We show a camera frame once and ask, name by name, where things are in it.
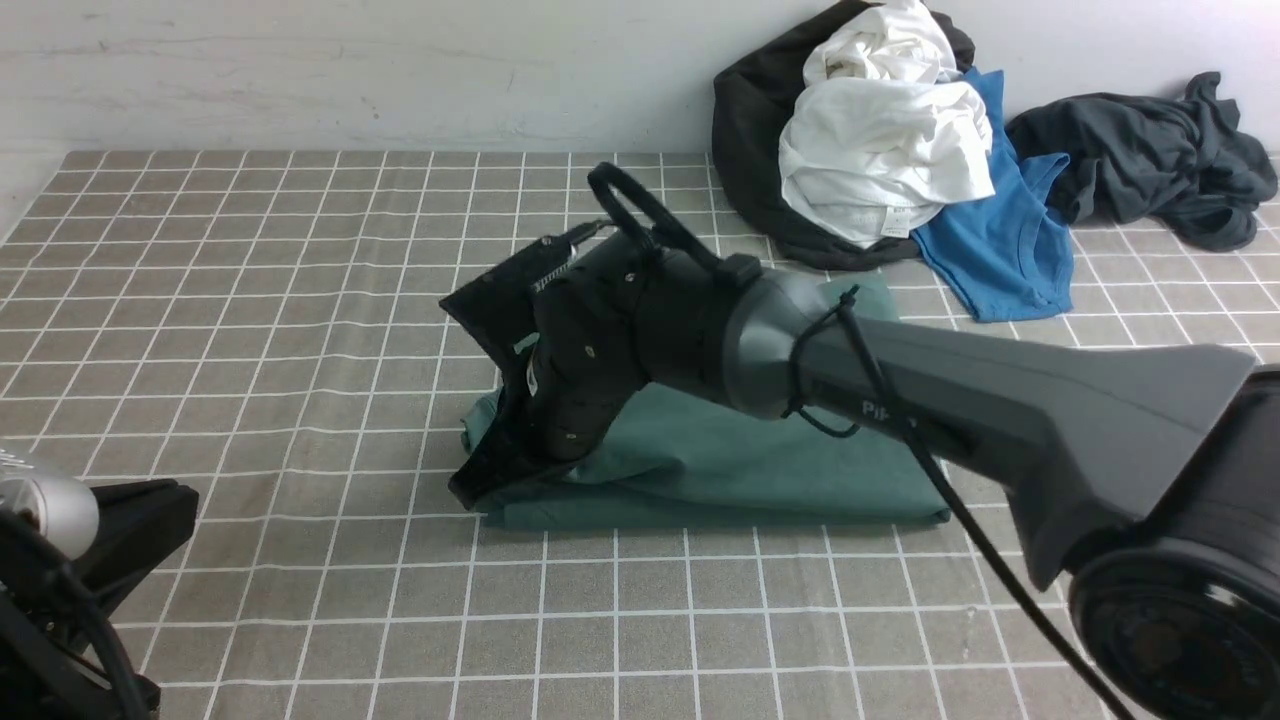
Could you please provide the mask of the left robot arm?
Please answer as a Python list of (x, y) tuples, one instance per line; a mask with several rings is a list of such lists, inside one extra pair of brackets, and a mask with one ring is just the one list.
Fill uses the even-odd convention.
[(195, 533), (198, 493), (173, 479), (90, 487), (3, 480), (3, 716), (155, 719), (160, 689), (110, 623)]

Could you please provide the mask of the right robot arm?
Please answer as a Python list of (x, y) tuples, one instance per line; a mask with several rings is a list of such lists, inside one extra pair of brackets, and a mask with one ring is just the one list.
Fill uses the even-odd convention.
[(440, 306), (493, 360), (472, 507), (566, 475), (650, 383), (749, 416), (819, 407), (1004, 487), (1027, 574), (1071, 575), (1084, 652), (992, 568), (1117, 716), (1277, 716), (1277, 368), (1217, 345), (1089, 351), (861, 319), (856, 291), (696, 240), (582, 224)]

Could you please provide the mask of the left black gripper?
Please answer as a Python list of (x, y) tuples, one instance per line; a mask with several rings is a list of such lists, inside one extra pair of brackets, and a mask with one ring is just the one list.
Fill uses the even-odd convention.
[(99, 501), (99, 533), (70, 564), (99, 607), (113, 615), (163, 560), (192, 538), (198, 492), (177, 480), (90, 488)]

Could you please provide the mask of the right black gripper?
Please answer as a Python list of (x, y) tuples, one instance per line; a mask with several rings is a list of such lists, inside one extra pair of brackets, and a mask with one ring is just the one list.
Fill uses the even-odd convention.
[(648, 247), (616, 232), (526, 297), (495, 297), (477, 279), (447, 295), (442, 310), (503, 382), (453, 496), (476, 510), (508, 488), (561, 480), (649, 384), (724, 401), (727, 322), (760, 277), (750, 255)]

